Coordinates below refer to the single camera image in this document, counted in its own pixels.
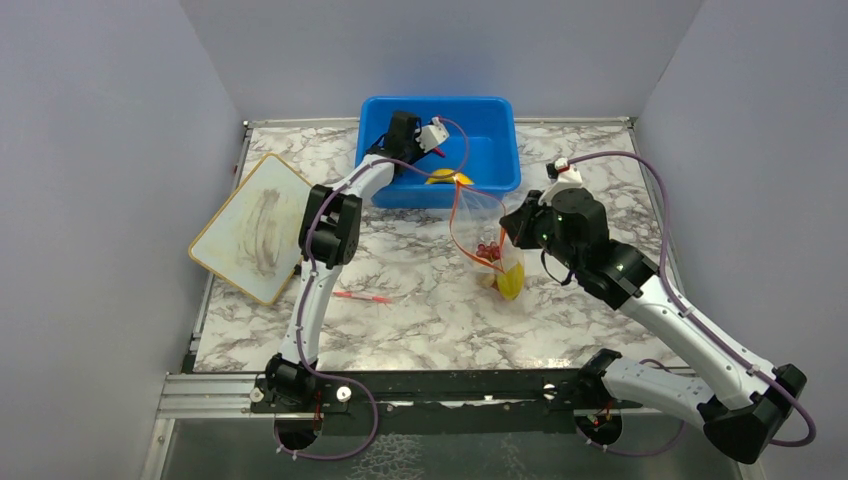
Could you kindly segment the purple grape bunch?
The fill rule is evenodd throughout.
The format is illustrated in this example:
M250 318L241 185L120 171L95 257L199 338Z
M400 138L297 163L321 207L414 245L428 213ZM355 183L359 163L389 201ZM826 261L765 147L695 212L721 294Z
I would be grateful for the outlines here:
M501 246L497 242L479 243L475 255L487 262L494 263L501 259Z

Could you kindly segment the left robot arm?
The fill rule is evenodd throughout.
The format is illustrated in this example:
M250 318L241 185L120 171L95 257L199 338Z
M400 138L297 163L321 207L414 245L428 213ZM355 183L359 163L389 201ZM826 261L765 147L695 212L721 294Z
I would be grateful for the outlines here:
M303 254L300 291L278 353L251 391L254 405L298 411L317 399L320 334L336 281L358 247L363 202L448 138L441 118L424 122L415 114L396 111L386 133L350 174L332 185L312 187L298 238Z

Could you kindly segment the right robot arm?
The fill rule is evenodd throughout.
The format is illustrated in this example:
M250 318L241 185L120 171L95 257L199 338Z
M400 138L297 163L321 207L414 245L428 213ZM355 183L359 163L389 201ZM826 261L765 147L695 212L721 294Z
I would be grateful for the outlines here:
M585 292L648 329L696 373L684 378L602 349L578 372L585 404L620 400L659 410L744 464L776 442L807 383L804 373L743 347L664 281L639 249L611 239L606 210L586 189L563 190L547 204L532 190L499 224L513 246L559 261Z

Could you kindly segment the yellow green starfruit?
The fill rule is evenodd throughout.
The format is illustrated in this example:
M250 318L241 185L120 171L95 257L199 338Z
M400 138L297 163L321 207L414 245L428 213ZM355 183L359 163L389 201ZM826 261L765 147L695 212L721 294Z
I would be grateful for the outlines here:
M504 300L513 301L523 291L525 283L525 269L521 261L513 262L505 266L495 276L496 288Z

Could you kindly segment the garlic bulb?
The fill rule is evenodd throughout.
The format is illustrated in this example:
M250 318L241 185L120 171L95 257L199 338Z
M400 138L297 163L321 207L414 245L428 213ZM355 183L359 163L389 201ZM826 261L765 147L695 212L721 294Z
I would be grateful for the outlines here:
M482 288L498 289L497 275L495 273L478 273L476 275L476 282Z

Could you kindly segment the blue plastic bin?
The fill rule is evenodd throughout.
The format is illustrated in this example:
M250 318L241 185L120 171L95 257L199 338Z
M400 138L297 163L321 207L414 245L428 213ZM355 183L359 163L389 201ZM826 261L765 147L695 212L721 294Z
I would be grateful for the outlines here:
M521 184L520 161L511 104L492 96L374 96L361 107L355 163L360 164L374 141L386 133L392 114L405 111L430 121L445 117L459 124L448 127L450 138L440 146L442 155L429 154L415 163L428 173L459 166L473 187L499 199Z

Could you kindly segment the clear zip bag orange zipper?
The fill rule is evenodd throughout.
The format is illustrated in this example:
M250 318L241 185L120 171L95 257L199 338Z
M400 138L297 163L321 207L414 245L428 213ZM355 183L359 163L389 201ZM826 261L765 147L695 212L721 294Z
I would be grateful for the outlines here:
M525 260L500 225L505 214L499 198L469 184L454 185L449 234L456 251L480 287L513 301L524 289Z

